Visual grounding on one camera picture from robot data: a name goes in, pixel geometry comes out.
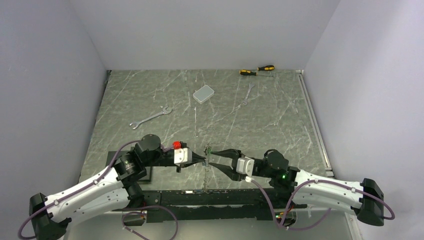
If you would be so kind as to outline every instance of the screwdriver handle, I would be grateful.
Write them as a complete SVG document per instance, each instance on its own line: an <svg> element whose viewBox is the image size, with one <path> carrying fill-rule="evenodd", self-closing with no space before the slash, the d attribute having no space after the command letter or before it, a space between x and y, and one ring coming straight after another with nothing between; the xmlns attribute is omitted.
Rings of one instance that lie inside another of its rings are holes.
<svg viewBox="0 0 424 240"><path fill-rule="evenodd" d="M274 69L274 65L261 66L257 68L258 71L272 71Z"/></svg>
<svg viewBox="0 0 424 240"><path fill-rule="evenodd" d="M242 70L240 70L240 72L239 72L241 75L243 75L243 76L257 76L258 75L258 73L257 72L254 72L254 71L249 71L249 70L246 70L246 69L242 69Z"/></svg>

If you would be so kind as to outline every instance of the small gray box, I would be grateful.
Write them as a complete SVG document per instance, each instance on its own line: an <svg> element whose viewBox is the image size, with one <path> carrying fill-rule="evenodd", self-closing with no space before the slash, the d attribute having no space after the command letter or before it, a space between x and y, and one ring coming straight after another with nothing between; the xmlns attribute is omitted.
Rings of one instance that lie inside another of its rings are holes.
<svg viewBox="0 0 424 240"><path fill-rule="evenodd" d="M210 99L214 95L215 91L208 85L202 86L199 90L193 93L193 98L196 99L200 104Z"/></svg>

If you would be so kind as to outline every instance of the combination wrench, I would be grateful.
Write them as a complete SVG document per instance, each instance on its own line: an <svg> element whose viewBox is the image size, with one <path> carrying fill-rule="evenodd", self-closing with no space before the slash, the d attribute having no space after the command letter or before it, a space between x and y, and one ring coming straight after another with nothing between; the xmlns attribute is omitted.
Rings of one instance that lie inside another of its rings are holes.
<svg viewBox="0 0 424 240"><path fill-rule="evenodd" d="M248 97L249 97L249 94L251 93L251 90L252 90L252 88L254 87L255 85L251 82L251 83L249 83L249 90L247 90L247 94L246 94L246 97L244 98L244 100L243 100L243 105L244 106L246 106L247 104L248 104Z"/></svg>
<svg viewBox="0 0 424 240"><path fill-rule="evenodd" d="M129 126L130 126L130 127L133 127L132 129L136 129L136 128L138 128L138 127L140 126L140 124L145 123L145 122L147 122L147 121L149 121L149 120L151 120L151 119L154 119L154 118L156 118L156 117L158 117L158 116L160 116L160 115L170 114L170 113L172 112L172 108L171 108L171 109L168 109L168 107L169 107L169 106L164 106L164 107L162 108L162 111L161 111L161 112L158 112L158 113L156 113L156 114L154 114L154 115L151 115L151 116L149 116L149 117L148 117L148 118L146 118L146 119L143 119L143 120L141 120L141 121L131 122L131 123L129 124Z"/></svg>

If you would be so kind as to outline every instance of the metal frame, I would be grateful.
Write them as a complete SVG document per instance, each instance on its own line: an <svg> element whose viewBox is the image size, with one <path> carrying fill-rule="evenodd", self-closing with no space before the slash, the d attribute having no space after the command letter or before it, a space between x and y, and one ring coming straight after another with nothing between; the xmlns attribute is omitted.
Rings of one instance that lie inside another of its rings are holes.
<svg viewBox="0 0 424 240"><path fill-rule="evenodd" d="M309 98L308 91L305 86L305 82L303 78L304 71L297 70L296 73L297 73L297 78L300 84L300 88L302 89L302 93L305 99L307 111L309 113L310 122L312 123L312 128L315 133L315 138L319 144L319 152L321 153L322 162L324 163L324 166L325 166L325 174L328 178L335 178L333 168L331 167L329 157L327 155L326 147L324 145L323 137L321 136L320 128L318 127L318 122L317 122L317 119L315 118L314 110L311 104L311 99ZM346 213L345 216L346 216L347 225L349 227L352 239L363 240L357 218L348 213Z"/></svg>

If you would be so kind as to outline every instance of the gray marble surface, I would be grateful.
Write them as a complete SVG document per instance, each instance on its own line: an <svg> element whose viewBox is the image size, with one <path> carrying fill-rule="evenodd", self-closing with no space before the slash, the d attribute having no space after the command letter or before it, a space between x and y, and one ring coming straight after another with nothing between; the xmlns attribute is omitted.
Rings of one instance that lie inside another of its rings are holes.
<svg viewBox="0 0 424 240"><path fill-rule="evenodd" d="M198 154L206 144L214 151L240 149L247 156L262 158L268 149L277 149L291 166L325 175L319 145L310 121L305 98L294 70L275 70L275 77L241 76L238 70L117 70L112 71L96 119L80 181L105 167L108 151L122 144L158 135L165 146L187 142ZM249 83L254 83L248 104L242 105ZM214 96L198 103L193 93L209 85ZM140 125L139 121L169 105L173 110ZM212 157L212 162L231 160ZM211 167L206 173L209 189L255 188L251 183L231 181ZM183 168L154 167L152 182L143 190L202 189L202 165ZM268 179L255 178L264 187Z"/></svg>

